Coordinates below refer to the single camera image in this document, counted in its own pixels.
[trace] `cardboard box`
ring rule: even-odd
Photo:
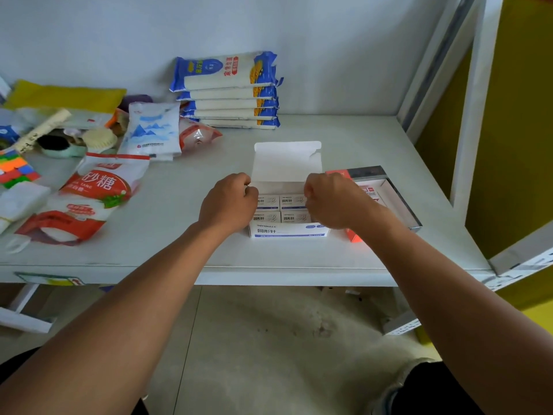
[[[311,216],[307,209],[294,210],[294,211],[282,211],[280,213],[281,221],[283,223],[310,223]]]
[[[305,202],[308,199],[303,194],[280,195],[281,210],[305,209]]]
[[[330,170],[327,173],[340,173],[353,180],[375,201],[391,209],[409,230],[417,232],[423,226],[381,166]],[[346,229],[346,234],[352,243],[363,241],[353,230]]]
[[[280,223],[280,211],[257,211],[253,215],[252,221]]]
[[[259,195],[257,199],[258,210],[279,210],[280,197],[278,195]]]
[[[303,195],[310,173],[321,173],[320,141],[256,143],[252,183],[259,195]],[[266,223],[251,221],[252,238],[325,237],[329,228],[314,223]]]

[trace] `yellow wall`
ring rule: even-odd
[[[416,144],[446,195],[469,62],[470,53]],[[466,221],[487,258],[553,220],[552,121],[553,3],[504,0]],[[553,267],[498,294],[553,332]]]

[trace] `hand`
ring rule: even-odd
[[[226,236],[247,226],[257,209],[259,195],[252,186],[244,190],[250,182],[245,173],[233,173],[218,181],[202,202],[200,226],[217,227]]]
[[[351,229],[372,211],[385,207],[340,173],[312,173],[304,186],[305,206],[313,221],[331,229]]]

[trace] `open box flap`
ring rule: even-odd
[[[256,143],[252,180],[305,182],[310,173],[322,173],[320,141]]]

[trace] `concrete floor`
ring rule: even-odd
[[[104,293],[56,287],[47,335],[0,331],[0,361],[43,344]],[[370,300],[315,287],[196,286],[148,389],[152,415],[357,414],[419,357],[412,335],[383,336]]]

